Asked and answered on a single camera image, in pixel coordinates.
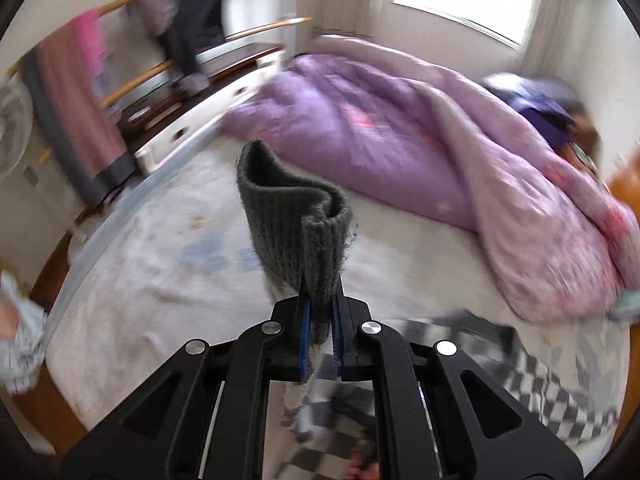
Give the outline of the grey white checkered cardigan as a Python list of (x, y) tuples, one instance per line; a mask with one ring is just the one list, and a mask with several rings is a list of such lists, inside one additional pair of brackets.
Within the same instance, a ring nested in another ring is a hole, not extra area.
[[(310, 374), (312, 346), (326, 341), (333, 344), (333, 299), (337, 292), (343, 292), (341, 264), (352, 221), (348, 200), (329, 183), (286, 170), (262, 141), (250, 142), (242, 148), (236, 178), (256, 254), (266, 273), (293, 286), (294, 297), (308, 299), (308, 354), (303, 359), (303, 374), (297, 379), (305, 380)], [(474, 315), (450, 318), (445, 327), (446, 336), (432, 344), (443, 339), (454, 342), (506, 390), (506, 370), (498, 365), (481, 366), (474, 354), (465, 351), (464, 345), (469, 337), (477, 336), (486, 340), (489, 349), (510, 350), (515, 346), (512, 330)], [(405, 340), (421, 344), (414, 339), (405, 337)], [(522, 400), (513, 397), (526, 408)], [(567, 438), (546, 422), (541, 413), (529, 413), (570, 447)]]

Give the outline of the dark purple clothes pile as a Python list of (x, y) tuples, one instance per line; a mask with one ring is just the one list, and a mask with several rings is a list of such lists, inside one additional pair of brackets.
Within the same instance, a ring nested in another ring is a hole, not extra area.
[(527, 119), (552, 150), (559, 151), (572, 140), (576, 122), (561, 104), (562, 97), (570, 95), (562, 80), (495, 73), (480, 84)]

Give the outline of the wooden clothes rack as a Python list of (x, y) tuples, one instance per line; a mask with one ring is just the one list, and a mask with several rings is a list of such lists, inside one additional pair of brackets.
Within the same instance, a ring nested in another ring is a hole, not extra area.
[(180, 66), (186, 74), (197, 73), (196, 56), (228, 41), (308, 21), (294, 16), (228, 36), (222, 26), (224, 0), (117, 0), (110, 11), (127, 4), (148, 6), (152, 18), (160, 22), (160, 30), (152, 36), (160, 40), (167, 61), (117, 92), (102, 98), (94, 91), (93, 83), (106, 73), (107, 47), (99, 23), (108, 12), (105, 8), (75, 16), (34, 52), (42, 128), (60, 164), (70, 174), (79, 172), (83, 179), (99, 179), (119, 166), (129, 172), (134, 166), (122, 136), (106, 114), (107, 107), (129, 91), (171, 65)]

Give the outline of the patterned plastic bag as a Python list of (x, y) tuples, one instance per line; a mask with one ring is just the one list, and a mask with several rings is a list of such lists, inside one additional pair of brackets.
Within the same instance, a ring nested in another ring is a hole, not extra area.
[(8, 270), (1, 271), (1, 385), (9, 394), (35, 387), (44, 361), (47, 313)]

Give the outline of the purple pink quilt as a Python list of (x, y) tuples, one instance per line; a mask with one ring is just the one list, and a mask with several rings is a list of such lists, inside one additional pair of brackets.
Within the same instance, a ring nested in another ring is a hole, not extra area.
[(222, 126), (326, 180), (476, 233), (528, 322), (600, 313), (639, 288), (631, 209), (449, 68), (323, 36)]

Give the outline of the light blue pillow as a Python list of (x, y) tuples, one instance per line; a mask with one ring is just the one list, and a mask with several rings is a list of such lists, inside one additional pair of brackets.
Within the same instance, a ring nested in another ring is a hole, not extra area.
[(616, 322), (637, 323), (640, 318), (640, 292), (638, 290), (622, 292), (614, 307), (608, 311), (608, 318)]

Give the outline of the white dark low cabinet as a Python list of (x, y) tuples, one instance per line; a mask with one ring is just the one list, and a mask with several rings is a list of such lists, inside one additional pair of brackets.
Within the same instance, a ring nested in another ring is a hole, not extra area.
[(165, 82), (122, 111), (119, 129), (139, 171), (154, 174), (213, 127), (227, 110), (254, 96), (282, 70), (282, 44), (253, 42), (204, 63), (209, 86), (190, 96)]

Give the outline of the white electric fan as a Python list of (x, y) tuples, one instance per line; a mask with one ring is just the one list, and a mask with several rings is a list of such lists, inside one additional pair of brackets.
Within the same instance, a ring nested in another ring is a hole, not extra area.
[(34, 124), (32, 98), (20, 77), (1, 86), (0, 176), (5, 179), (20, 163)]

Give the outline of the pink red hanging towel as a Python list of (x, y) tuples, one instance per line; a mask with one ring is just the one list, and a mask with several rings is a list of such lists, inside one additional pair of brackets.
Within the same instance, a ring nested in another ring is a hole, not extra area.
[(46, 143), (89, 208), (96, 208), (136, 170), (101, 105), (108, 75), (100, 12), (79, 14), (25, 53), (20, 75)]

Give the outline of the dark hanging jacket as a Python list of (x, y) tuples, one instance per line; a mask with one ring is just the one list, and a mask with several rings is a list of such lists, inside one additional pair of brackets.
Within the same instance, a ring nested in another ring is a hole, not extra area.
[(209, 86), (198, 54), (226, 42), (224, 0), (132, 0), (127, 12), (174, 63), (171, 78), (183, 92), (195, 96)]

